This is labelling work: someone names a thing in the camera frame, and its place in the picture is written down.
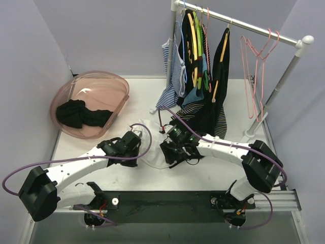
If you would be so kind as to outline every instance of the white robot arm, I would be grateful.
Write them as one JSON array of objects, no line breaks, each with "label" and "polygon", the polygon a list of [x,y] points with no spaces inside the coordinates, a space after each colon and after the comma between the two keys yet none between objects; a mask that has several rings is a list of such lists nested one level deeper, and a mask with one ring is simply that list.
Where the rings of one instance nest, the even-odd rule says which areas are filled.
[{"label": "white robot arm", "polygon": [[[78,180],[96,170],[117,163],[122,166],[136,167],[137,159],[124,160],[123,158],[138,156],[141,137],[142,131],[128,131],[122,138],[102,141],[80,156],[83,158],[80,161],[60,164],[44,170],[38,166],[30,171],[18,196],[34,221],[45,219],[58,207],[89,205],[92,201],[101,201],[98,198],[101,197],[102,191],[96,183],[84,184]],[[108,159],[104,156],[120,157],[120,159]]]},{"label": "white robot arm", "polygon": [[[230,144],[219,145],[206,142],[192,133],[182,131],[175,126],[166,126],[168,139],[160,147],[168,164],[175,166],[186,159],[199,159],[205,156],[224,159],[244,168],[246,176],[235,181],[224,193],[223,202],[227,206],[238,208],[246,204],[256,191],[270,192],[279,175],[279,169],[262,157],[258,157],[240,146],[251,147],[282,163],[272,151],[260,141],[254,144],[233,143],[210,135],[204,139]],[[78,182],[79,179],[96,170],[121,164],[137,166],[137,156],[141,145],[142,132],[128,131],[122,138],[101,142],[81,160],[60,164],[43,170],[40,166],[32,169],[19,191],[19,198],[31,214],[34,221],[41,221],[51,215],[58,207],[83,204],[101,206],[104,201],[103,191],[94,182]]]}]

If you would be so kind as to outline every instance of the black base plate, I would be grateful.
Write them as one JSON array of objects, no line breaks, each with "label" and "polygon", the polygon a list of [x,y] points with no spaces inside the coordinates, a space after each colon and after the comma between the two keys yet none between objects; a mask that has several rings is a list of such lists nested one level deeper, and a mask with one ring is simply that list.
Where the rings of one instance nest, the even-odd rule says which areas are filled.
[{"label": "black base plate", "polygon": [[[109,203],[105,216],[119,224],[224,222],[211,199],[222,198],[225,191],[104,191],[104,194]],[[117,206],[110,204],[112,198],[118,198]]]}]

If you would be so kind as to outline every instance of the white cloth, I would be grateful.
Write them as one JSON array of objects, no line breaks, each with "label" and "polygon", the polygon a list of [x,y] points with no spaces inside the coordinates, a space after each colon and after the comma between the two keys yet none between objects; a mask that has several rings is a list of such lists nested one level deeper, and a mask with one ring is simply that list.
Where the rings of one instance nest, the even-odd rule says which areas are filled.
[{"label": "white cloth", "polygon": [[[148,127],[152,136],[152,144],[149,151],[138,159],[138,164],[144,162],[148,166],[155,169],[165,169],[172,165],[167,164],[163,151],[161,151],[160,144],[167,138],[165,134],[159,132],[160,126],[158,123],[150,120],[140,120],[140,123]],[[141,146],[139,155],[142,154],[149,146],[149,135],[145,128],[142,126],[134,126],[134,130],[142,131]]]}]

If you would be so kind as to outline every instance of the white knob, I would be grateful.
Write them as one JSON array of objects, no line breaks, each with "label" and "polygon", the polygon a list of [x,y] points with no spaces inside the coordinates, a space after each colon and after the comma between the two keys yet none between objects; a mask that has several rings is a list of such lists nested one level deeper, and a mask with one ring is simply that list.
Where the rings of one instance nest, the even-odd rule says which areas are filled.
[{"label": "white knob", "polygon": [[114,206],[118,205],[118,199],[116,197],[112,199],[112,204]]}]

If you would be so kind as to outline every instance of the clothes rack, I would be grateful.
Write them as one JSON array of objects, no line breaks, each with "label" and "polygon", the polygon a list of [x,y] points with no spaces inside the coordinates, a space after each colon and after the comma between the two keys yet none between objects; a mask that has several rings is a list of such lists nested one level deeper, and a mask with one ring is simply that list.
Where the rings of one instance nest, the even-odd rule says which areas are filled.
[{"label": "clothes rack", "polygon": [[[209,16],[215,19],[219,19],[226,23],[231,23],[234,26],[238,26],[240,28],[249,30],[251,32],[255,32],[257,34],[263,35],[268,37],[269,31],[267,29],[263,29],[242,21],[239,21],[237,19],[233,19],[232,17],[228,17],[222,14],[215,13],[213,11],[204,9],[202,7],[198,7],[193,4],[185,3],[184,1],[180,0],[171,0],[171,26],[170,26],[170,39],[169,39],[169,55],[168,55],[168,66],[167,66],[167,85],[170,83],[171,80],[171,70],[172,70],[172,60],[173,60],[173,45],[174,45],[174,32],[175,32],[175,24],[176,24],[176,14],[177,14],[177,8],[178,6],[185,7],[187,9],[200,12],[202,14],[207,15],[209,13]],[[275,32],[271,32],[271,38],[274,40],[278,39],[278,35]],[[272,91],[271,95],[267,99],[265,105],[263,106],[263,111],[265,116],[261,119],[260,122],[258,122],[256,119],[253,122],[252,126],[244,131],[244,138],[242,141],[248,141],[249,138],[253,138],[255,136],[255,131],[258,128],[258,126],[263,122],[263,120],[266,118],[266,115],[268,113],[268,109],[271,106],[272,102],[276,98],[276,96],[279,94],[280,89],[288,79],[289,75],[295,68],[296,64],[300,60],[301,56],[304,54],[308,46],[310,46],[314,42],[314,38],[312,36],[304,36],[301,40],[295,40],[289,37],[285,37],[280,35],[279,36],[279,42],[288,44],[290,46],[293,46],[297,49],[294,57],[292,58],[291,62],[289,63],[288,67],[284,71],[282,77],[280,78],[279,82],[277,83],[276,87]]]}]

